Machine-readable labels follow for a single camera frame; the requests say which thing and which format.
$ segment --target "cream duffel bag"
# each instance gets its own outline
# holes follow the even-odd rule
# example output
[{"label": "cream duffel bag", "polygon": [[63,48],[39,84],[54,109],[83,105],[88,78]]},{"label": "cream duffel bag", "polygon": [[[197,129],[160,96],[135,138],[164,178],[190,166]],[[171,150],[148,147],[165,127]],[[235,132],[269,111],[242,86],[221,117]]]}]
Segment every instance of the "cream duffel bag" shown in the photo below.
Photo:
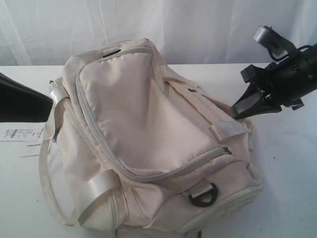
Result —
[{"label": "cream duffel bag", "polygon": [[[50,86],[39,170],[50,211],[65,225],[117,237],[197,237],[208,220],[262,190],[251,123],[169,68],[147,39],[74,56]],[[52,191],[50,141],[75,207],[68,218]]]}]

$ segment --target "white curtain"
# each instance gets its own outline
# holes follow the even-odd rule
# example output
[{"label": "white curtain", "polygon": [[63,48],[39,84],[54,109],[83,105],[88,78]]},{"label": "white curtain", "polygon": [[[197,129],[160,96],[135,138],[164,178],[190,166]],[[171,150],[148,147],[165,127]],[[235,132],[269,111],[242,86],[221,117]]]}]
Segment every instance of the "white curtain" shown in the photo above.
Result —
[{"label": "white curtain", "polygon": [[316,10],[317,0],[0,0],[0,65],[61,65],[144,37],[168,63],[269,62],[258,26],[312,45]]}]

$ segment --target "white tablecloth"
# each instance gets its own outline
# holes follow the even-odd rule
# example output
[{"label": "white tablecloth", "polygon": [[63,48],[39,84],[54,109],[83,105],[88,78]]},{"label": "white tablecloth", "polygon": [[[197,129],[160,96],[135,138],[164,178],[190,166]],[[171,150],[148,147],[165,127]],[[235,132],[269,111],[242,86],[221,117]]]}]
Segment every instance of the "white tablecloth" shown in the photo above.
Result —
[{"label": "white tablecloth", "polygon": [[[232,105],[247,87],[240,76],[246,66],[171,67]],[[42,93],[61,70],[62,66],[0,66],[3,74]],[[263,174],[264,191],[244,209],[212,222],[202,231],[203,238],[317,237],[317,93],[303,101],[306,105],[297,111],[284,108],[278,114],[252,118],[257,132],[252,155]],[[42,196],[38,157],[18,156],[23,143],[0,142],[0,237],[102,237],[78,226],[62,227],[51,217]]]}]

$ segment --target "bag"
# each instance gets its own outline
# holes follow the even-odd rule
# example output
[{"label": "bag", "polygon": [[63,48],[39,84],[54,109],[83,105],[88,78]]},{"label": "bag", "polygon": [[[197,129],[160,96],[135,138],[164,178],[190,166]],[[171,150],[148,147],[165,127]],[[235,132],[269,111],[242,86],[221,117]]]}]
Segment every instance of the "bag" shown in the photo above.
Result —
[{"label": "bag", "polygon": [[[148,39],[71,57],[50,86],[39,170],[50,211],[65,225],[196,237],[262,190],[250,161],[252,124],[169,68]],[[51,140],[75,205],[67,219],[50,182]]]}]

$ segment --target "black d-ring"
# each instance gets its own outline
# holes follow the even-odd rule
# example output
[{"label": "black d-ring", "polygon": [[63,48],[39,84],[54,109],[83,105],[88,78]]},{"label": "black d-ring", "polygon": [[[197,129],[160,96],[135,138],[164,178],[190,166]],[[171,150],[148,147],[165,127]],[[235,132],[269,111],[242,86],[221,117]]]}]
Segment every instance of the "black d-ring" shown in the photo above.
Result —
[{"label": "black d-ring", "polygon": [[[193,198],[193,196],[189,194],[189,196],[188,196],[189,201],[196,207],[209,207],[209,206],[213,205],[214,202],[216,202],[216,199],[218,197],[218,188],[216,185],[214,185],[214,183],[211,183],[211,185],[212,185],[212,188],[209,191],[207,191],[207,192],[205,192],[205,193],[203,193],[195,198]],[[211,200],[209,202],[202,202],[202,198],[207,194],[211,195]]]}]

